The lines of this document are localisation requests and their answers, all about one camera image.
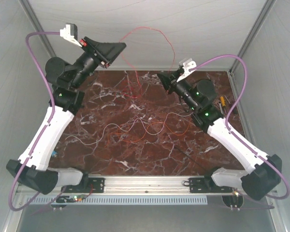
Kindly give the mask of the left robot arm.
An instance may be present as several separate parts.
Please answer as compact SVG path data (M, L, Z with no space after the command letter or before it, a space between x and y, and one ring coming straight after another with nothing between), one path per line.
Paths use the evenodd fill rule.
M85 94L79 87L98 66L108 68L126 44L100 43L84 37L80 47L84 52L74 64L59 57L47 61L46 80L54 91L45 118L26 150L6 165L18 183L42 194L63 186L73 186L78 192L88 190L87 174L76 168L49 168L50 158L64 130L82 107Z

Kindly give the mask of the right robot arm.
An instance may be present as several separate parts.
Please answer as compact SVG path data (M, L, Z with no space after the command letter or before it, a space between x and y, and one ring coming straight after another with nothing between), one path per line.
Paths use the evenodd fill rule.
M213 105L217 93L211 80L201 79L192 86L186 80L178 81L182 73L182 69L158 73L158 78L168 94L176 93L192 110L195 126L220 142L243 166L243 170L214 169L204 180L205 189L215 192L220 187L238 188L250 198L261 200L281 181L281 158L267 155L226 125L224 115Z

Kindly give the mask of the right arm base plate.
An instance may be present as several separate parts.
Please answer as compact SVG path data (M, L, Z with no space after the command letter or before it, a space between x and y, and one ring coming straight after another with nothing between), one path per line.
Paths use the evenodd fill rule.
M190 193L231 193L232 188L217 186L211 178L194 177L188 179Z

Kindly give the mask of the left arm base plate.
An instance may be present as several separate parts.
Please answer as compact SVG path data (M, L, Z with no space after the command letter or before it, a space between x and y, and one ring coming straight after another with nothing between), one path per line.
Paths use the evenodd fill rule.
M69 185L64 193L104 193L105 179L102 177L88 177L81 180L78 185Z

